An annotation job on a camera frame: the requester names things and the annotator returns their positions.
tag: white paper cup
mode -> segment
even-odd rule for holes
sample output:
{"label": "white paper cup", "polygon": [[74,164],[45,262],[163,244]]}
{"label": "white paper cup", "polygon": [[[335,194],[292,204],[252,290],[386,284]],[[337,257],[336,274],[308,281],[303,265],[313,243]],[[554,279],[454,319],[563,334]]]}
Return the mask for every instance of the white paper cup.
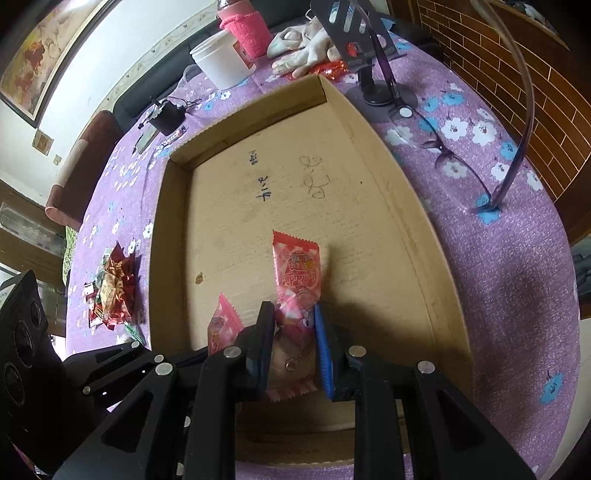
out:
{"label": "white paper cup", "polygon": [[256,70],[240,42],[222,30],[191,50],[191,56],[219,90],[226,90],[246,80]]}

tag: white glove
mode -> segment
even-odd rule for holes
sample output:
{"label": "white glove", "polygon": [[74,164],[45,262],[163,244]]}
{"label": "white glove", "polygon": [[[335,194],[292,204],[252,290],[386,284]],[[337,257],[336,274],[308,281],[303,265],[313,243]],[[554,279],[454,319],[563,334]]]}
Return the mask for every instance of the white glove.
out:
{"label": "white glove", "polygon": [[267,47],[267,57],[273,59],[289,50],[304,48],[322,28],[320,21],[313,18],[309,23],[287,27],[275,35]]}
{"label": "white glove", "polygon": [[307,42],[304,48],[275,61],[272,65],[273,74],[284,75],[291,73],[293,78],[300,78],[314,65],[326,59],[330,61],[340,60],[340,53],[326,30],[321,28],[314,35],[314,38]]}

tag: small picture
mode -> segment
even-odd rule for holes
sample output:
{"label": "small picture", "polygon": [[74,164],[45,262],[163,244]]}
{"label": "small picture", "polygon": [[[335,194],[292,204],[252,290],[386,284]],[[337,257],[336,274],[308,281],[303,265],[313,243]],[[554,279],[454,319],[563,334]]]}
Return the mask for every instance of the small picture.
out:
{"label": "small picture", "polygon": [[35,132],[35,138],[33,138],[33,147],[39,150],[44,155],[49,155],[49,150],[53,145],[53,139],[37,129]]}

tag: black sofa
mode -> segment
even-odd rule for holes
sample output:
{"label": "black sofa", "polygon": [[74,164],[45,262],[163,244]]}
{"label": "black sofa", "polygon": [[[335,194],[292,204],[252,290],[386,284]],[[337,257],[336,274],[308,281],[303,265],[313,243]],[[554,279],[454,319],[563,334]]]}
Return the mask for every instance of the black sofa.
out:
{"label": "black sofa", "polygon": [[[261,13],[273,34],[289,25],[306,22],[305,15],[310,8],[310,0],[251,0],[251,3]],[[438,60],[443,59],[437,41],[418,25],[395,20],[390,30]],[[172,93],[185,68],[194,64],[189,52],[218,31],[219,20],[184,40],[119,97],[113,107],[113,114],[123,132],[134,126],[150,105],[150,98],[161,99]]]}

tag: pink candy wrapper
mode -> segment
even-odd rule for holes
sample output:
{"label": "pink candy wrapper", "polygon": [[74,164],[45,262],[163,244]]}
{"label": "pink candy wrapper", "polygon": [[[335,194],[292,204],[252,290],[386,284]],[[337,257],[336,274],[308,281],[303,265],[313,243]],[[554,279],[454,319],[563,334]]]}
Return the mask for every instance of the pink candy wrapper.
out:
{"label": "pink candy wrapper", "polygon": [[231,346],[244,325],[223,293],[220,293],[217,309],[207,326],[207,354],[213,355]]}
{"label": "pink candy wrapper", "polygon": [[320,300],[318,244],[273,232],[277,323],[300,349],[314,343],[314,303]]}
{"label": "pink candy wrapper", "polygon": [[278,303],[269,390],[273,401],[316,390],[314,303],[320,300],[318,244],[273,232],[273,258]]}

